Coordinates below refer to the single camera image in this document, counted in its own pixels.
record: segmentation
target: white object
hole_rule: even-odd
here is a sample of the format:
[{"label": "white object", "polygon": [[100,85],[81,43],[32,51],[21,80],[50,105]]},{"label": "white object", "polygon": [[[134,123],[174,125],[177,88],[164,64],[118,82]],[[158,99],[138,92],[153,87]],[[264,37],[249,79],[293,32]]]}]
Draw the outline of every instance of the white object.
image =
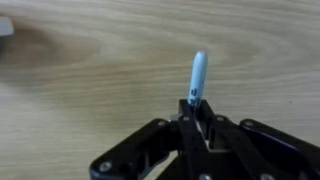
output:
[{"label": "white object", "polygon": [[9,36],[14,33],[12,22],[7,17],[0,17],[0,36]]},{"label": "white object", "polygon": [[188,103],[192,107],[198,107],[201,102],[204,81],[206,79],[208,56],[204,51],[199,51],[193,60],[192,75]]}]

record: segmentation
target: light blue marker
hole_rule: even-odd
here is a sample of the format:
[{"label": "light blue marker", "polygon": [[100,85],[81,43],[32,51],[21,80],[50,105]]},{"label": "light blue marker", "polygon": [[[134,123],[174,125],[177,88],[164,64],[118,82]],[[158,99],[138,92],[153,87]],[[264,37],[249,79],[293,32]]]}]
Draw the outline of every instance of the light blue marker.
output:
[{"label": "light blue marker", "polygon": [[188,103],[192,107],[199,107],[203,89],[204,81],[206,79],[208,66],[208,56],[204,51],[197,52],[193,60],[192,75],[190,82],[190,91]]}]

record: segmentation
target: screw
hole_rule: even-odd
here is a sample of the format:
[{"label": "screw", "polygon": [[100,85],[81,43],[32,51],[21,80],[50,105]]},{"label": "screw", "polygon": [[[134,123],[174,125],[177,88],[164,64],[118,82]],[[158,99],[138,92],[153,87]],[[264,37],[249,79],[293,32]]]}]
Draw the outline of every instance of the screw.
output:
[{"label": "screw", "polygon": [[275,180],[275,178],[270,174],[264,173],[260,175],[260,180]]},{"label": "screw", "polygon": [[251,121],[247,121],[244,124],[247,125],[247,126],[253,126],[253,123]]},{"label": "screw", "polygon": [[218,116],[218,117],[217,117],[217,120],[218,120],[218,121],[224,121],[224,118],[221,117],[221,116]]},{"label": "screw", "polygon": [[107,172],[111,169],[112,167],[112,163],[111,161],[106,161],[106,162],[103,162],[101,165],[100,165],[100,171],[101,172]]},{"label": "screw", "polygon": [[181,116],[182,116],[182,114],[172,114],[170,116],[170,120],[171,121],[178,121]]},{"label": "screw", "polygon": [[199,180],[212,180],[212,178],[209,174],[201,174]]},{"label": "screw", "polygon": [[183,117],[183,120],[184,120],[184,121],[189,121],[190,118],[185,116],[185,117]]},{"label": "screw", "polygon": [[164,126],[164,125],[166,125],[166,122],[165,122],[165,121],[160,121],[160,122],[158,123],[158,125],[159,125],[159,126]]}]

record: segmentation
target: bolt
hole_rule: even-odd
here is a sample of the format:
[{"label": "bolt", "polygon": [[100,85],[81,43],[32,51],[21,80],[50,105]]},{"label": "bolt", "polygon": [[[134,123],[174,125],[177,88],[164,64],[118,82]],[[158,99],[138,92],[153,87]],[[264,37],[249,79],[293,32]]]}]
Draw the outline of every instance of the bolt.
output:
[{"label": "bolt", "polygon": [[212,178],[209,174],[201,174],[199,180],[212,180]]},{"label": "bolt", "polygon": [[270,174],[264,173],[260,175],[260,180],[275,180],[275,178]]},{"label": "bolt", "polygon": [[218,121],[224,121],[224,118],[221,117],[221,116],[218,116],[218,117],[217,117],[217,120],[218,120]]},{"label": "bolt", "polygon": [[164,125],[166,125],[166,122],[165,122],[165,121],[160,121],[160,122],[158,123],[158,125],[159,125],[159,126],[164,126]]},{"label": "bolt", "polygon": [[112,167],[112,163],[111,161],[106,161],[106,162],[103,162],[101,165],[100,165],[100,171],[101,172],[107,172],[111,169]]},{"label": "bolt", "polygon": [[246,121],[244,124],[247,126],[253,126],[253,123],[251,121]]}]

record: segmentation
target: black plastic part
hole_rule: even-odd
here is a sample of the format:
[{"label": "black plastic part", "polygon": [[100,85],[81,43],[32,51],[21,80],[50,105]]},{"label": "black plastic part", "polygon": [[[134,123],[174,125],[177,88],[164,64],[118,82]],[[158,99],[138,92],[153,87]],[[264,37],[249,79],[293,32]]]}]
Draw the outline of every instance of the black plastic part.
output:
[{"label": "black plastic part", "polygon": [[[263,174],[276,180],[320,179],[320,149],[314,145],[254,120],[236,125],[215,115],[205,100],[196,111],[180,100],[179,113],[178,121],[155,119],[97,158],[90,166],[91,179],[143,179],[171,151],[178,156],[159,180],[202,175],[260,180]],[[112,166],[101,168],[104,162]]]}]

